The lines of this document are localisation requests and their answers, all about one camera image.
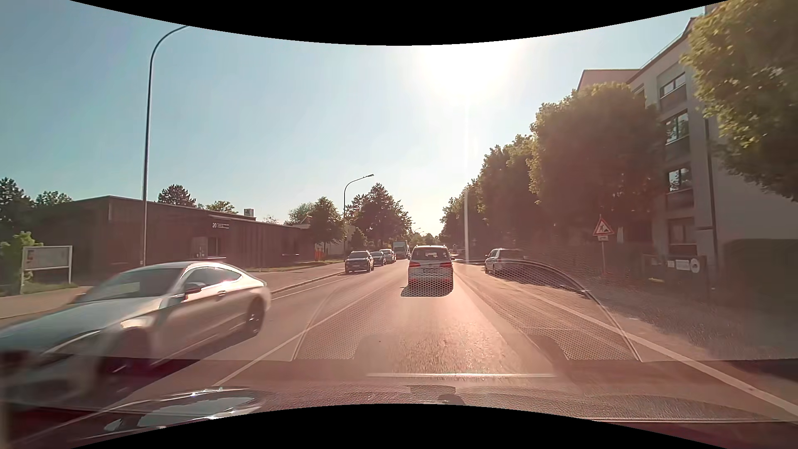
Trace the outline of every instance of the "signboard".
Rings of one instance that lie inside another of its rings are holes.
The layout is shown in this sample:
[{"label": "signboard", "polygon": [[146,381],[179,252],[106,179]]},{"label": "signboard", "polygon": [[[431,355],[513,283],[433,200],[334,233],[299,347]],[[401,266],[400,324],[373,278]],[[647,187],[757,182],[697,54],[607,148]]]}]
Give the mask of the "signboard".
[{"label": "signboard", "polygon": [[601,216],[598,217],[598,223],[593,230],[593,236],[611,236],[615,234],[610,225]]},{"label": "signboard", "polygon": [[23,252],[23,270],[50,270],[71,265],[71,246],[26,246]]}]

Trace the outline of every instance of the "lamp post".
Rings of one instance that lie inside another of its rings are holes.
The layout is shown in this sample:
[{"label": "lamp post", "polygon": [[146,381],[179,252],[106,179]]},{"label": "lamp post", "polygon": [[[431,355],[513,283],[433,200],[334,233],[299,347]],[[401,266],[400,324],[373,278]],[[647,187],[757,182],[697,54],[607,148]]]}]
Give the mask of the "lamp post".
[{"label": "lamp post", "polygon": [[141,225],[141,266],[145,266],[147,264],[147,170],[148,170],[148,163],[149,163],[149,123],[150,123],[150,106],[152,104],[152,63],[155,61],[155,52],[158,50],[158,46],[161,42],[164,41],[165,38],[168,38],[170,35],[177,33],[178,31],[182,30],[183,28],[188,28],[188,25],[183,25],[180,28],[175,28],[172,31],[166,33],[159,41],[155,44],[155,48],[152,49],[152,54],[150,55],[150,72],[149,72],[149,81],[147,83],[147,128],[144,131],[144,183],[142,184],[141,188],[141,203],[144,206],[144,215],[142,217],[142,225]]},{"label": "lamp post", "polygon": [[358,179],[349,181],[349,183],[347,183],[346,186],[344,186],[344,206],[343,206],[343,208],[341,208],[341,214],[343,215],[343,220],[344,220],[344,225],[345,225],[344,226],[344,256],[346,255],[346,188],[349,187],[349,184],[352,184],[355,181],[360,181],[361,179],[366,179],[367,177],[372,177],[372,176],[374,176],[374,173],[371,173],[370,175],[365,175],[364,177],[359,177]]}]

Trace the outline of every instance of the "curb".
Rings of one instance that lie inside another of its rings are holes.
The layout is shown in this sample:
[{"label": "curb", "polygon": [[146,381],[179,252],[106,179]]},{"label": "curb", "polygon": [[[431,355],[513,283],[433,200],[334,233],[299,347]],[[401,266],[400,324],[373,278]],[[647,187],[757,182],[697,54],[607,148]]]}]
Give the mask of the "curb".
[{"label": "curb", "polygon": [[305,280],[305,281],[303,281],[303,282],[300,282],[300,283],[298,283],[298,284],[289,285],[289,286],[287,286],[287,287],[283,287],[283,288],[278,288],[277,290],[271,290],[271,294],[272,294],[272,295],[274,295],[274,294],[276,294],[276,293],[285,292],[286,290],[288,290],[288,289],[290,289],[290,288],[297,288],[297,287],[301,287],[301,286],[303,286],[303,285],[305,285],[305,284],[310,284],[311,282],[316,282],[317,280],[327,279],[328,277],[333,277],[333,276],[340,276],[341,274],[343,274],[343,272],[336,272],[336,273],[333,273],[333,274],[328,274],[327,276],[322,276],[322,277],[317,277],[317,278],[315,278],[315,279],[309,279],[309,280]]}]

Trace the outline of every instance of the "warning sign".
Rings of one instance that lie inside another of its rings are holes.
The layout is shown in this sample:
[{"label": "warning sign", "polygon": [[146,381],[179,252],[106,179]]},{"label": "warning sign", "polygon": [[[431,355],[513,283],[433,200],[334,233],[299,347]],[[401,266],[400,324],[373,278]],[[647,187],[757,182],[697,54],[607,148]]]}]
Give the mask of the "warning sign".
[{"label": "warning sign", "polygon": [[611,236],[615,234],[610,225],[601,216],[598,217],[596,229],[593,231],[594,236]]}]

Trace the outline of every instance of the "windshield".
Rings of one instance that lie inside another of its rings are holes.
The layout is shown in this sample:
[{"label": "windshield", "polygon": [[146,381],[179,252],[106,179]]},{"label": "windshield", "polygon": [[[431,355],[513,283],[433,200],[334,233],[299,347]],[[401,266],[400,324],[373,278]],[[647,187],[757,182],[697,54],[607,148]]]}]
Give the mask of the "windshield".
[{"label": "windshield", "polygon": [[75,302],[165,295],[182,272],[182,268],[151,268],[125,272],[97,285]]}]

